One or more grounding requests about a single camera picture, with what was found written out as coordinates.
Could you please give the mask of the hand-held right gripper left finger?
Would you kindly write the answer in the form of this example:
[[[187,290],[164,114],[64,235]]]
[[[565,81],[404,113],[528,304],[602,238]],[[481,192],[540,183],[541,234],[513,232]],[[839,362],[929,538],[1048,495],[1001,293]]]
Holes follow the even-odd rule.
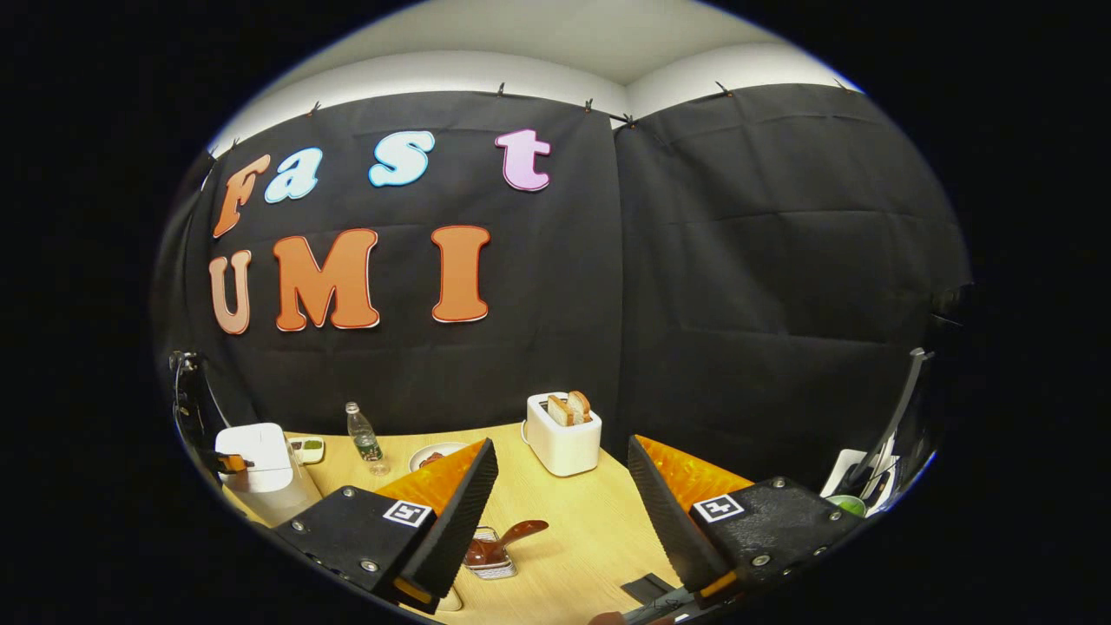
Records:
[[[456,582],[496,478],[496,444],[481,438],[376,491],[338,488],[273,533],[357,589],[432,615]]]

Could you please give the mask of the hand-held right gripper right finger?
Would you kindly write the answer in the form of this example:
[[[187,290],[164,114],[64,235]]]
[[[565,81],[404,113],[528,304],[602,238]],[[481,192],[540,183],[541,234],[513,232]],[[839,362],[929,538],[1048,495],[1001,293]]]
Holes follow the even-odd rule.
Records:
[[[653,438],[628,438],[628,471],[667,560],[698,602],[775,589],[864,526],[864,516],[791,478],[753,482]]]

